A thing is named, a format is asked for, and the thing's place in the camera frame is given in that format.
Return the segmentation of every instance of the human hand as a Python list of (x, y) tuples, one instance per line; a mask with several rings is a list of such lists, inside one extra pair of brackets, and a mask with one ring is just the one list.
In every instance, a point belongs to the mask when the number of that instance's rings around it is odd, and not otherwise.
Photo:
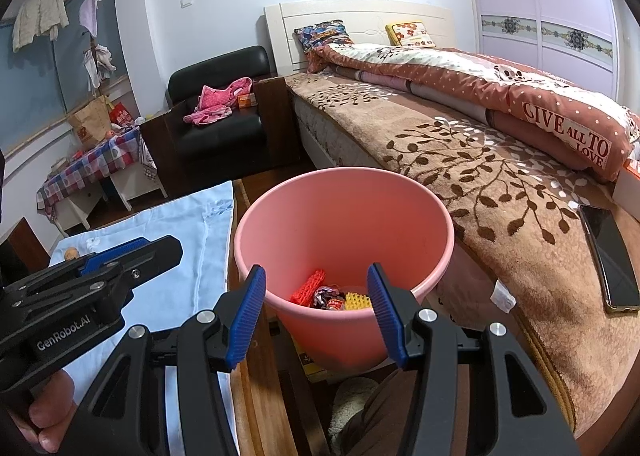
[(39, 434), (36, 435), (23, 419), (14, 414), (11, 417), (29, 443), (54, 453), (60, 448), (76, 409), (74, 382), (65, 371), (60, 370), (51, 377), (40, 396), (29, 407), (31, 422), (41, 429)]

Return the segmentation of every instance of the blue wall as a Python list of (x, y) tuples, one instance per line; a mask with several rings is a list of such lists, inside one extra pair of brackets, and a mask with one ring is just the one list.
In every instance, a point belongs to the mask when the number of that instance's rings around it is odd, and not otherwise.
[(14, 53), (13, 25), (0, 27), (0, 149), (9, 152), (64, 117), (51, 42), (46, 36)]
[[(69, 111), (79, 104), (89, 101), (88, 76), (82, 59), (84, 51), (89, 48), (91, 36), (79, 23), (80, 5), (84, 0), (65, 1), (69, 26), (60, 31), (58, 40), (54, 42), (56, 65), (60, 75), (62, 94)], [(111, 52), (111, 64), (117, 70), (111, 74), (115, 79), (127, 73), (118, 32), (115, 0), (102, 0), (98, 3), (98, 36), (95, 38), (99, 45), (106, 46)]]
[[(82, 59), (90, 36), (82, 35), (86, 29), (81, 27), (78, 15), (83, 1), (65, 1), (69, 26), (60, 29), (53, 44), (48, 36), (39, 36), (14, 53), (14, 26), (0, 25), (0, 149), (5, 153), (64, 117), (67, 110), (89, 100)], [(111, 62), (117, 70), (111, 78), (125, 75), (115, 0), (98, 4), (96, 41), (112, 53)]]

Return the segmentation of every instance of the white headboard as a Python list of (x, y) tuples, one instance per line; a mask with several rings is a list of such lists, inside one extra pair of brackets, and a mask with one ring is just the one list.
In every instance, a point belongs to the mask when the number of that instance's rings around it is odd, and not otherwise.
[(354, 43), (390, 45), (385, 25), (422, 21), (439, 48), (456, 46), (453, 14), (449, 9), (388, 0), (307, 0), (264, 8), (279, 75), (306, 70), (306, 59), (293, 29), (342, 20)]

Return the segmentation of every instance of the light blue cloth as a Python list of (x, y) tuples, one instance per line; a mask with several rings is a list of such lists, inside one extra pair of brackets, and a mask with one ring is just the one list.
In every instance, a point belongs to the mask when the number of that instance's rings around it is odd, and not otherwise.
[[(231, 182), (142, 211), (104, 229), (62, 240), (51, 256), (51, 264), (64, 260), (64, 252), (75, 247), (83, 256), (144, 237), (150, 241), (171, 235), (180, 240), (184, 254), (178, 267), (134, 290), (134, 299), (122, 311), (126, 327), (66, 367), (76, 383), (74, 399), (80, 403), (89, 385), (127, 329), (145, 324), (150, 331), (182, 325), (202, 309), (211, 309), (226, 290), (226, 268), (234, 213)], [(231, 432), (238, 444), (231, 401), (229, 375), (219, 373)], [(182, 456), (175, 368), (166, 370), (166, 422), (172, 456)]]

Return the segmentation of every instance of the screw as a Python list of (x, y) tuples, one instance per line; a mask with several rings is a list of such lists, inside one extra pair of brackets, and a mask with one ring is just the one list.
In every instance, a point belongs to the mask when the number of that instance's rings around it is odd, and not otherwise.
[(209, 322), (212, 322), (213, 319), (215, 319), (215, 318), (216, 318), (216, 314), (213, 313), (210, 310), (203, 310), (199, 314), (196, 315), (197, 321), (202, 323), (202, 324), (207, 324)]
[(132, 339), (140, 339), (145, 334), (145, 327), (140, 325), (135, 325), (129, 328), (129, 337)]
[(494, 322), (489, 327), (489, 331), (498, 337), (502, 337), (507, 333), (507, 328), (500, 322)]
[(438, 314), (432, 309), (423, 308), (418, 312), (418, 317), (423, 322), (433, 322), (438, 318)]

